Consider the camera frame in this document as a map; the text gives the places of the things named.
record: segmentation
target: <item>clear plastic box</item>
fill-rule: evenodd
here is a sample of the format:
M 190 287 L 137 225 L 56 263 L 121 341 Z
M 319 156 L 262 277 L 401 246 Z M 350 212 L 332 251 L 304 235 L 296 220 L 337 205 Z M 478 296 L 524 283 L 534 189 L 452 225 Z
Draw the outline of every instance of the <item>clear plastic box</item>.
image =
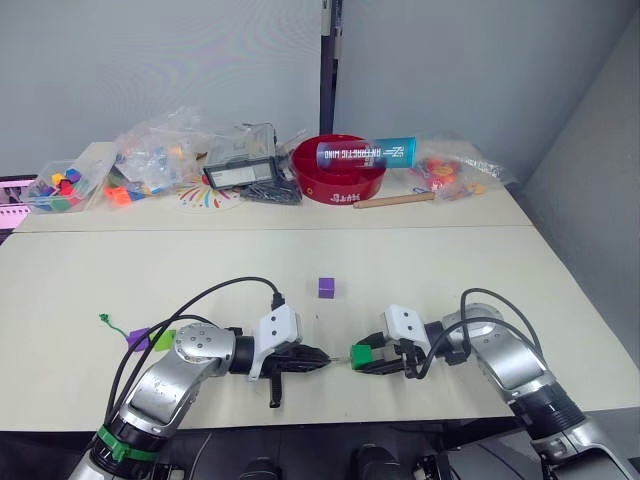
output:
M 22 194 L 21 200 L 33 207 L 33 212 L 60 213 L 84 210 L 91 193 L 102 183 L 114 161 L 113 157 L 80 157 L 76 160 L 49 162 Z M 80 178 L 71 183 L 70 190 L 68 187 L 61 189 L 53 185 L 53 176 L 56 174 L 61 174 L 64 180 L 71 182 L 73 176 L 69 175 L 70 179 L 66 177 L 70 169 L 80 173 Z

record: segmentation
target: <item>white wall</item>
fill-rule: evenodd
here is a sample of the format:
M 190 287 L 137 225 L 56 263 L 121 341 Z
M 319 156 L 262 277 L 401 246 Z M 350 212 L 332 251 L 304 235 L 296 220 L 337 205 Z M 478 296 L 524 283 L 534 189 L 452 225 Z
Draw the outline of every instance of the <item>white wall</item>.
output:
M 639 33 L 636 11 L 523 191 L 528 213 L 638 365 Z
M 637 0 L 345 0 L 335 132 L 451 131 L 521 180 Z
M 320 0 L 0 1 L 0 176 L 182 104 L 318 130 Z

